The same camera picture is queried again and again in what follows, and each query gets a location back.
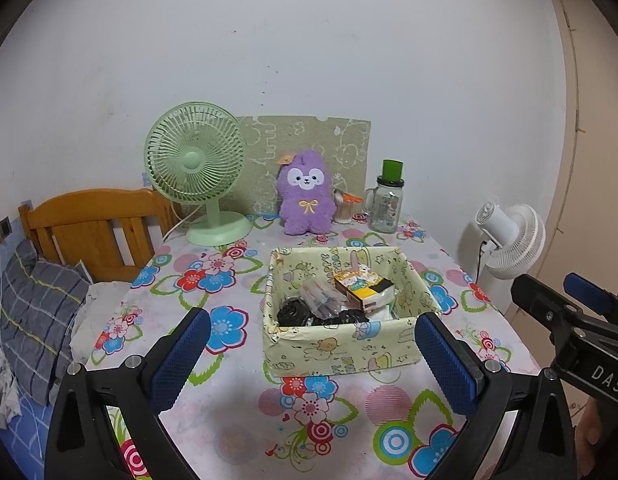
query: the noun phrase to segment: purple plush toy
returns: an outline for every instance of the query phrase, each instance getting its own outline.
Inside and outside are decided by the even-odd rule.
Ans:
[[[319,153],[307,150],[294,156],[278,176],[282,196],[280,218],[284,232],[303,235],[311,231],[323,235],[331,231],[336,211],[331,192],[331,177]]]

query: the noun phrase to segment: green cap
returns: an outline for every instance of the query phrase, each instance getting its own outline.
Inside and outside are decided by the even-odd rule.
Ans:
[[[382,162],[382,179],[398,182],[402,178],[402,163],[399,160],[385,159]]]

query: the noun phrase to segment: blue gripper pad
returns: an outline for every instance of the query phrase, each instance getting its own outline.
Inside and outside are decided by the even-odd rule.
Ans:
[[[604,316],[614,309],[612,297],[606,290],[585,280],[575,272],[567,274],[562,285],[564,292],[585,304],[600,316]]]
[[[473,415],[484,387],[484,374],[468,354],[471,349],[466,349],[432,312],[418,317],[415,336],[451,409],[459,415]]]
[[[186,380],[198,362],[211,335],[211,319],[203,309],[190,312],[169,336],[162,339],[178,338],[151,378],[149,404],[153,413],[170,410],[175,404]]]

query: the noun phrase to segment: screw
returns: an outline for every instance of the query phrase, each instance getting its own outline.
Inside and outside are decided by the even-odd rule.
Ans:
[[[554,381],[558,378],[558,375],[553,368],[545,368],[544,376],[550,381]]]
[[[80,371],[81,368],[82,368],[82,365],[79,362],[74,361],[71,364],[69,364],[69,366],[67,366],[67,373],[69,375],[75,375]]]
[[[500,370],[502,370],[502,366],[500,366],[500,363],[497,361],[494,361],[493,359],[489,359],[488,361],[484,361],[484,367],[492,373],[496,373],[499,372]]]
[[[139,355],[129,355],[129,357],[124,360],[124,366],[127,368],[137,368],[140,366],[141,362],[142,358]]]

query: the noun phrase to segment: gray plaid cushion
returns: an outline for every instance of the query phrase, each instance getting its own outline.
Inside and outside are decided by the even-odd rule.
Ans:
[[[20,387],[43,406],[71,361],[71,323],[88,288],[73,266],[38,260],[29,240],[2,274],[2,350]]]

